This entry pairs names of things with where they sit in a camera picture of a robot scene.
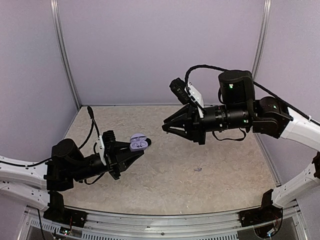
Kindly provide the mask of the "purple round charging case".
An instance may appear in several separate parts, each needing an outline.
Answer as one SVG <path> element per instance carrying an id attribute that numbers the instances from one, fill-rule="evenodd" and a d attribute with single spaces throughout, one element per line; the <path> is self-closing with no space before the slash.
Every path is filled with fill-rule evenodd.
<path id="1" fill-rule="evenodd" d="M 130 151 L 144 151 L 148 147 L 147 136 L 142 133 L 135 133 L 130 137 Z"/>

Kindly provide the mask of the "purple earbud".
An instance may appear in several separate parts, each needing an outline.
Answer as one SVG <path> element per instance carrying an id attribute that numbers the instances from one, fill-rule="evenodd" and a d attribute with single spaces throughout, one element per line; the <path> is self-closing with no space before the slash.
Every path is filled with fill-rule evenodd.
<path id="1" fill-rule="evenodd" d="M 199 168 L 195 168 L 195 169 L 193 169 L 193 170 L 196 171 L 196 172 L 200 172 L 200 171 L 202 171 L 202 168 L 199 167 Z"/>

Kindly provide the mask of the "black earbud charging case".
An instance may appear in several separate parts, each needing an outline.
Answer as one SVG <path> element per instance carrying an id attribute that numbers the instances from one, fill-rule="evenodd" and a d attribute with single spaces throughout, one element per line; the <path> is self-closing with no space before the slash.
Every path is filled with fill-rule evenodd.
<path id="1" fill-rule="evenodd" d="M 152 141 L 151 141 L 150 138 L 147 138 L 147 139 L 146 139 L 146 142 L 147 142 L 148 146 L 150 146 L 150 145 L 152 144 Z"/>

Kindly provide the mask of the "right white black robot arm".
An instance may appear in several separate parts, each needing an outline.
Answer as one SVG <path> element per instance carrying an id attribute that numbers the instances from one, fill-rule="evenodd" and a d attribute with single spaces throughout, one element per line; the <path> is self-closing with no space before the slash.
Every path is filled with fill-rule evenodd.
<path id="1" fill-rule="evenodd" d="M 273 92 L 256 99 L 257 83 L 250 71 L 222 68 L 218 81 L 220 105 L 205 107 L 188 77 L 174 79 L 169 87 L 183 107 L 164 120 L 163 131 L 203 145 L 209 132 L 239 129 L 319 150 L 320 124 Z"/>

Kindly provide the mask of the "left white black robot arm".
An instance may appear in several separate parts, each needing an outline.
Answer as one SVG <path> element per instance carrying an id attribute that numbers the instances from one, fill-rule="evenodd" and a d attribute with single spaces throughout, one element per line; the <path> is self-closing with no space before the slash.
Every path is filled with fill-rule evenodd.
<path id="1" fill-rule="evenodd" d="M 97 145 L 97 152 L 84 156 L 80 147 L 67 138 L 52 147 L 48 160 L 32 164 L 1 157 L 0 192 L 66 222 L 70 211 L 64 206 L 61 192 L 72 189 L 76 182 L 87 183 L 89 178 L 100 178 L 105 173 L 118 180 L 145 153 L 151 140 L 143 137 L 123 142 L 99 138 Z"/>

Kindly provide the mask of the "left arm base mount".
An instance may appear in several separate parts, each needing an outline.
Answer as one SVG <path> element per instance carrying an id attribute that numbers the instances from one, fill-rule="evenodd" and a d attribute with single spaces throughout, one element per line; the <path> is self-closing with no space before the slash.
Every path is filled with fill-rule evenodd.
<path id="1" fill-rule="evenodd" d="M 48 194 L 48 209 L 43 213 L 46 220 L 71 227 L 84 227 L 88 216 L 87 212 L 65 207 L 63 195 L 59 192 L 49 191 Z"/>

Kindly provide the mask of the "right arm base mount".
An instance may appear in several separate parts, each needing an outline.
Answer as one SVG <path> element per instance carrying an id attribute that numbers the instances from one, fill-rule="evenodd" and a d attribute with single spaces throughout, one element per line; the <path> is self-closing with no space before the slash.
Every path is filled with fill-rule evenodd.
<path id="1" fill-rule="evenodd" d="M 283 209 L 273 205 L 273 191 L 273 189 L 270 189 L 262 195 L 259 207 L 239 212 L 238 215 L 242 227 L 259 225 L 283 217 Z"/>

